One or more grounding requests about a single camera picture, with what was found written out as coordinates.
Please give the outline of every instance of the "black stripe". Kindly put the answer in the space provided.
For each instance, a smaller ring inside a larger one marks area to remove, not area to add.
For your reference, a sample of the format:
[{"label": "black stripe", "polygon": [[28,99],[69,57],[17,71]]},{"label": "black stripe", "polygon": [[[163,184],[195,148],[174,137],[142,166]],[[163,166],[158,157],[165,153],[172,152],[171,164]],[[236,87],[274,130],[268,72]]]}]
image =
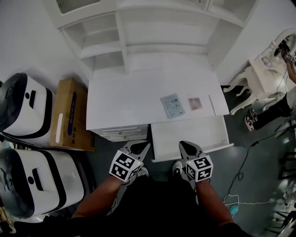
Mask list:
[{"label": "black stripe", "polygon": [[11,137],[16,139],[32,139],[44,136],[49,132],[50,124],[51,124],[51,113],[52,113],[52,92],[46,88],[46,104],[45,104],[45,113],[44,113],[44,121],[41,129],[35,133],[25,135],[25,136],[14,136]]},{"label": "black stripe", "polygon": [[55,162],[54,158],[52,157],[52,155],[45,150],[38,150],[38,151],[45,156],[45,158],[48,162],[49,168],[52,173],[52,177],[54,178],[57,192],[59,194],[60,201],[59,201],[58,206],[56,208],[54,208],[53,210],[49,211],[49,212],[54,212],[56,210],[61,209],[65,205],[66,200],[67,200],[66,191],[65,191],[62,179],[60,177],[59,170],[56,166],[56,162]]},{"label": "black stripe", "polygon": [[29,106],[33,109],[34,107],[34,102],[35,102],[35,96],[36,96],[36,91],[32,91],[31,92],[31,96],[30,96],[30,101],[29,101]]},{"label": "black stripe", "polygon": [[43,191],[43,188],[42,188],[42,185],[41,185],[41,181],[40,181],[40,178],[39,178],[39,174],[38,174],[37,168],[34,168],[32,170],[32,174],[33,174],[33,178],[34,178],[34,181],[35,181],[35,184],[36,184],[37,189],[39,191]]}]

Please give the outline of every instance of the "concrete floor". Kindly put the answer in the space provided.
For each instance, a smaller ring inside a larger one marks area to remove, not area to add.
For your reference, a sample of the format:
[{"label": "concrete floor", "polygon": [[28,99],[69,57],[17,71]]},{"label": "concrete floor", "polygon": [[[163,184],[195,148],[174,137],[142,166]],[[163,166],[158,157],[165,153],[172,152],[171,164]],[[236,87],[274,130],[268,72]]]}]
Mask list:
[{"label": "concrete floor", "polygon": [[[229,110],[249,96],[245,92],[237,98],[235,94],[240,89],[240,87],[237,87],[225,94]],[[253,105],[253,108],[258,112],[260,112],[261,107],[262,103],[259,102]],[[249,132],[243,121],[248,109],[250,109],[250,106],[239,110],[234,116],[224,116],[229,140],[234,143],[234,147],[210,153],[214,164],[211,184],[222,199],[228,193],[230,184],[245,158],[247,148],[254,142],[273,134],[277,127],[285,121],[284,118],[278,118],[259,131]],[[152,141],[151,134],[148,135],[148,140]],[[96,152],[88,152],[87,156],[93,168],[97,185],[108,177],[111,161],[116,151],[124,144],[125,142],[112,143],[99,136],[96,137]],[[278,139],[271,137],[252,147],[242,170],[244,179],[235,181],[231,194],[239,194],[240,202],[248,203],[266,202],[270,199],[281,198],[282,194],[278,189],[280,184],[278,160],[285,155],[286,151],[294,151],[295,147],[295,134],[292,132],[287,132]],[[166,181],[170,175],[173,162],[152,163],[152,157],[153,153],[150,149],[144,160],[150,176],[157,181]],[[126,187],[123,187],[120,190],[118,200],[120,200],[125,189]],[[227,202],[236,202],[236,199],[228,199]],[[259,236],[264,232],[264,228],[268,227],[275,205],[275,203],[240,205],[238,213],[234,216],[234,221],[252,236]]]}]

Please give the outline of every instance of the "black cable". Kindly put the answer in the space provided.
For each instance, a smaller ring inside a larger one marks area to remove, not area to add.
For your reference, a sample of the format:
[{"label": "black cable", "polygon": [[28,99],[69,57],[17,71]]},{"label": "black cable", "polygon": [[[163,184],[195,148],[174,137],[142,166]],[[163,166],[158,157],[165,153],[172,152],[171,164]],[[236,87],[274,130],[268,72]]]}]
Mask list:
[{"label": "black cable", "polygon": [[285,71],[285,73],[284,73],[284,76],[283,76],[283,78],[282,78],[282,80],[281,80],[281,82],[279,83],[279,85],[278,85],[278,87],[277,87],[277,90],[276,90],[276,101],[278,102],[278,89],[279,89],[279,87],[281,86],[281,84],[282,84],[282,82],[283,82],[283,79],[285,78],[285,76],[286,76],[286,73],[287,73],[287,69],[286,69],[286,71]]},{"label": "black cable", "polygon": [[229,187],[228,194],[226,195],[226,197],[227,197],[228,195],[230,195],[231,188],[232,188],[232,186],[233,186],[234,181],[236,180],[236,178],[238,178],[238,181],[241,181],[241,180],[244,178],[244,173],[241,172],[241,170],[242,170],[242,168],[244,167],[244,165],[245,165],[245,163],[246,163],[246,160],[247,160],[247,157],[248,157],[248,155],[249,155],[249,151],[250,151],[251,147],[254,147],[254,146],[256,146],[257,144],[259,144],[260,142],[262,142],[262,141],[264,141],[264,140],[267,140],[267,139],[269,139],[270,137],[272,137],[272,136],[278,134],[279,132],[285,131],[285,130],[287,130],[287,129],[283,129],[283,130],[281,130],[281,131],[277,131],[277,132],[273,133],[272,135],[270,135],[270,136],[268,136],[268,137],[265,137],[265,138],[263,138],[263,139],[261,139],[261,140],[259,140],[259,141],[256,141],[256,142],[254,142],[251,146],[249,146],[249,148],[248,148],[248,150],[247,150],[246,157],[245,157],[245,159],[244,159],[244,162],[242,163],[242,165],[241,165],[241,167],[240,167],[238,173],[235,175],[234,179],[232,180],[232,183],[231,183],[231,185],[230,185],[230,187]]}]

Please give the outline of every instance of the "chair leg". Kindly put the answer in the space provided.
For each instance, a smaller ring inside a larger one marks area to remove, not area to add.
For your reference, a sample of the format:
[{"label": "chair leg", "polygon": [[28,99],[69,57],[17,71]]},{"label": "chair leg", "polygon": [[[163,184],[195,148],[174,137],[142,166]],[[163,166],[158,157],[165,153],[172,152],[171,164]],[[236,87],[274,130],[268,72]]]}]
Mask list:
[{"label": "chair leg", "polygon": [[274,99],[274,100],[272,100],[272,101],[266,103],[266,104],[263,106],[262,111],[267,110],[269,107],[275,105],[276,103],[277,103],[277,100],[276,100],[276,99]]},{"label": "chair leg", "polygon": [[241,92],[239,94],[236,94],[236,97],[241,96],[245,90],[251,90],[249,86],[244,86],[243,89],[241,90]]},{"label": "chair leg", "polygon": [[271,231],[271,230],[268,230],[268,231],[271,232],[271,233],[274,233],[274,234],[280,234],[280,232]]},{"label": "chair leg", "polygon": [[257,97],[254,94],[251,94],[248,99],[230,111],[231,115],[234,115],[239,109],[243,109],[244,107],[251,105],[255,100],[257,100]]},{"label": "chair leg", "polygon": [[235,88],[245,78],[247,78],[247,72],[243,72],[243,73],[239,74],[230,83],[230,87],[223,89],[223,92],[226,93],[226,92],[229,92],[229,91],[233,90],[233,88]]},{"label": "chair leg", "polygon": [[286,157],[289,155],[296,155],[296,152],[290,152],[290,151],[286,152]]},{"label": "chair leg", "polygon": [[283,166],[280,173],[279,173],[278,179],[279,180],[285,180],[285,179],[289,179],[289,178],[296,178],[296,174],[283,176],[284,172],[292,172],[292,171],[296,171],[296,169],[295,168],[286,169],[286,167]]},{"label": "chair leg", "polygon": [[284,214],[282,214],[281,212],[276,212],[276,214],[280,215],[281,217],[286,218],[287,216],[285,216]]}]

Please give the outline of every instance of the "shoe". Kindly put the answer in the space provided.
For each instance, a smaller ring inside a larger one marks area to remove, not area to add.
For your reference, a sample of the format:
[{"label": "shoe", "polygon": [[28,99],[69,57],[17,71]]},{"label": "shoe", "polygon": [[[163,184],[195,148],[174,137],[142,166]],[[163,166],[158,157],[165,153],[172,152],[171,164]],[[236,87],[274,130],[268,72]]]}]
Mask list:
[{"label": "shoe", "polygon": [[251,119],[249,116],[246,116],[244,118],[244,121],[245,121],[245,124],[246,124],[248,130],[253,131],[254,130],[254,125],[253,125],[254,121],[253,121],[253,119]]},{"label": "shoe", "polygon": [[149,172],[148,172],[148,170],[147,170],[145,167],[142,167],[142,168],[140,169],[140,171],[139,171],[139,173],[138,173],[138,177],[143,176],[143,175],[146,175],[146,176],[149,177]]},{"label": "shoe", "polygon": [[255,112],[255,110],[250,109],[250,110],[249,110],[249,113],[250,113],[250,117],[251,117],[251,119],[252,119],[254,122],[258,121],[258,119],[257,119],[257,115],[258,115],[258,114]]},{"label": "shoe", "polygon": [[182,174],[182,163],[181,161],[176,161],[174,164],[173,164],[173,175],[174,174]]}]

